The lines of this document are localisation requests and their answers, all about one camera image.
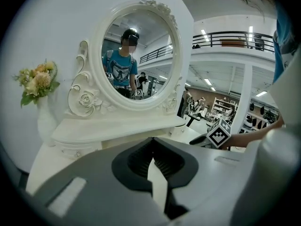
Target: flower vase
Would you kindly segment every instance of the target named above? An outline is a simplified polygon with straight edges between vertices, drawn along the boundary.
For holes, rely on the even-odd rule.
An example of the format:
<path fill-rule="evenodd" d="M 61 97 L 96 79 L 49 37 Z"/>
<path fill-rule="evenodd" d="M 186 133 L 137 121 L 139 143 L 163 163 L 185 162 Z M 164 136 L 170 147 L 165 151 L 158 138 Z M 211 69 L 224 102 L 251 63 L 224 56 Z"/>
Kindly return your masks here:
<path fill-rule="evenodd" d="M 37 103 L 38 107 L 38 132 L 43 142 L 48 146 L 55 146 L 51 139 L 52 133 L 57 127 L 56 120 L 48 107 L 48 96 L 40 97 Z"/>

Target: balcony railing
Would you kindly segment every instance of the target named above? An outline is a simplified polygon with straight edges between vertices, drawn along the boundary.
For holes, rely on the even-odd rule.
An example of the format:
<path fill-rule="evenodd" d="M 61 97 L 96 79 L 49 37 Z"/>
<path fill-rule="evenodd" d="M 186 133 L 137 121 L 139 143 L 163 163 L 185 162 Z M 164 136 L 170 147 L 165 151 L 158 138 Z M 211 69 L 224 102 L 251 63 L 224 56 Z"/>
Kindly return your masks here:
<path fill-rule="evenodd" d="M 192 48 L 202 47 L 239 47 L 274 53 L 273 37 L 256 32 L 225 31 L 211 32 L 193 36 Z M 140 63 L 173 53 L 172 44 L 168 44 L 140 58 Z"/>
<path fill-rule="evenodd" d="M 161 47 L 155 51 L 152 51 L 140 58 L 140 63 L 147 62 L 151 59 L 159 58 L 161 56 L 169 55 L 173 53 L 173 46 L 172 44 L 168 44 L 164 47 Z"/>

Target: person's hand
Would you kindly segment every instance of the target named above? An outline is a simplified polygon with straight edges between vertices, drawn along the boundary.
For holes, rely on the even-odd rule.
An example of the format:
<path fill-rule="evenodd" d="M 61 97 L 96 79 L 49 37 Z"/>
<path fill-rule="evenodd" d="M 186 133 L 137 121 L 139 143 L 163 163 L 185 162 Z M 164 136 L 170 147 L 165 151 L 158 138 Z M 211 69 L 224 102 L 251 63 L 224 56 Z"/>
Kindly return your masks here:
<path fill-rule="evenodd" d="M 228 147 L 234 146 L 234 143 L 235 143 L 235 137 L 231 136 L 228 141 L 226 141 L 224 144 L 222 144 L 220 146 L 220 149 L 221 150 L 227 150 Z"/>

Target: blue t-shirt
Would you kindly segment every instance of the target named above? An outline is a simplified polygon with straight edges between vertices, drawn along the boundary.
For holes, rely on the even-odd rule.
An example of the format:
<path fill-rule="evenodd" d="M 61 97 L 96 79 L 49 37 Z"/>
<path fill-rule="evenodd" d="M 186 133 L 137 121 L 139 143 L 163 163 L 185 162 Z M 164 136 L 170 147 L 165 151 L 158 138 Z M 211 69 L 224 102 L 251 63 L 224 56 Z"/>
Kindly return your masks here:
<path fill-rule="evenodd" d="M 108 52 L 103 57 L 103 65 L 107 67 L 107 72 L 111 73 L 114 78 L 114 85 L 128 86 L 129 75 L 138 74 L 137 61 L 132 59 L 132 56 L 123 57 L 119 54 L 118 50 L 114 50 L 107 60 Z"/>
<path fill-rule="evenodd" d="M 276 3 L 276 10 L 277 30 L 273 36 L 276 67 L 273 82 L 279 78 L 289 65 L 299 45 L 292 33 L 293 26 L 290 17 L 279 3 Z"/>

